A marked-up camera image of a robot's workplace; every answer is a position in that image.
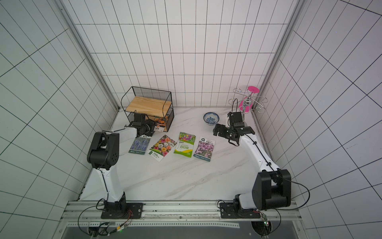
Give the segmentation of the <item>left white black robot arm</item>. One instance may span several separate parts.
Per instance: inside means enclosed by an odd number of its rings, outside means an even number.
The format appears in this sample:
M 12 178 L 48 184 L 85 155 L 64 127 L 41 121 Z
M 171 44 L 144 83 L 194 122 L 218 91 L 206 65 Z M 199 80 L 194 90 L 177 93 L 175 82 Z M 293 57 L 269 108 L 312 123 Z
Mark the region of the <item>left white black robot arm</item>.
M 127 203 L 121 188 L 116 165 L 119 160 L 120 139 L 126 141 L 140 136 L 152 136 L 155 122 L 151 119 L 134 120 L 128 126 L 117 131 L 98 131 L 94 134 L 88 151 L 87 161 L 101 180 L 105 196 L 102 219 L 139 219 L 142 203 Z

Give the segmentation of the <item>colourful ranunculus seed bag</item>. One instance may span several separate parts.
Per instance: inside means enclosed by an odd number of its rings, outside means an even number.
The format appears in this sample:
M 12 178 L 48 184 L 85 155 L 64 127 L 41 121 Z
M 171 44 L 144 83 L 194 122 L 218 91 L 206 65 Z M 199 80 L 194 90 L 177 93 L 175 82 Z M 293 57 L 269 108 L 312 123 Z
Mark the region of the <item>colourful ranunculus seed bag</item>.
M 148 154 L 160 162 L 176 146 L 176 142 L 167 135 L 162 136 L 148 151 Z

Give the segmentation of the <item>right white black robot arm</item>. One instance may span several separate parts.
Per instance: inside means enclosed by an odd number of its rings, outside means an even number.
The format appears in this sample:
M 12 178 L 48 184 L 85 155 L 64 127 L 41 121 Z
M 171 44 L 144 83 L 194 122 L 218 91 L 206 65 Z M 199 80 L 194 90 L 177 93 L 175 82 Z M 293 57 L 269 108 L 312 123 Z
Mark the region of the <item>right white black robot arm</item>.
M 262 210 L 291 205 L 290 173 L 280 169 L 267 155 L 251 127 L 216 124 L 213 135 L 227 139 L 230 144 L 244 151 L 256 169 L 252 190 L 236 195 L 231 204 L 223 204 L 225 217 L 259 218 Z

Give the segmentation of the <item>lavender seed bag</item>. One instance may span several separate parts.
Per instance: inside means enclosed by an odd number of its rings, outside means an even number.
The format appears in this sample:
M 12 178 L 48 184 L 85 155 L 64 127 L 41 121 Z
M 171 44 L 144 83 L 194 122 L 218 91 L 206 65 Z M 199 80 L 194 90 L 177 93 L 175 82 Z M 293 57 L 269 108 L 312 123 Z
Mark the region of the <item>lavender seed bag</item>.
M 146 135 L 135 138 L 128 152 L 144 155 L 147 151 L 150 140 L 151 137 Z

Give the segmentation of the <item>green zinnias seed bag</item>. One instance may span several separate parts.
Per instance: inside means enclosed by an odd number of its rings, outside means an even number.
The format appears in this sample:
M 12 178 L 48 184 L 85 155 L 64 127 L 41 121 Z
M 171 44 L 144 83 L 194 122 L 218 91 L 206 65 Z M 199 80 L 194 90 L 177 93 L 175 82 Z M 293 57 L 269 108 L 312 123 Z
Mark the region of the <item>green zinnias seed bag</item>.
M 176 144 L 174 153 L 191 158 L 193 156 L 195 141 L 195 135 L 186 132 L 180 132 L 179 140 Z

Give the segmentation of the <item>orange marigold seed bag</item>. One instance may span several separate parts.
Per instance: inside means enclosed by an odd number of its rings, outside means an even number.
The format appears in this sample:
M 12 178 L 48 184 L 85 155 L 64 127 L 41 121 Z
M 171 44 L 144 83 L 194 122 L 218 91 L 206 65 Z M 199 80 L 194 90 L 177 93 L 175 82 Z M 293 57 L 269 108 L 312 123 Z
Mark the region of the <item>orange marigold seed bag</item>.
M 168 117 L 164 117 L 164 118 L 158 118 L 158 117 L 155 117 L 154 118 L 154 122 L 155 122 L 155 126 L 154 126 L 154 131 L 157 131 L 157 132 L 167 132 L 167 121 L 168 121 Z

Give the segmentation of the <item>purple flower seed bag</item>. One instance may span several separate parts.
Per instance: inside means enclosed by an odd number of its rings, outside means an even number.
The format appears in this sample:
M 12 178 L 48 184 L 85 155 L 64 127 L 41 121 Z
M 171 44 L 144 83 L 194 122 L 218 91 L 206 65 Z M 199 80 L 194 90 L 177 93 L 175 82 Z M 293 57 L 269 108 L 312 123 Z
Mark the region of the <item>purple flower seed bag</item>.
M 210 140 L 205 137 L 200 137 L 198 146 L 193 154 L 193 157 L 210 162 L 215 146 L 215 140 Z

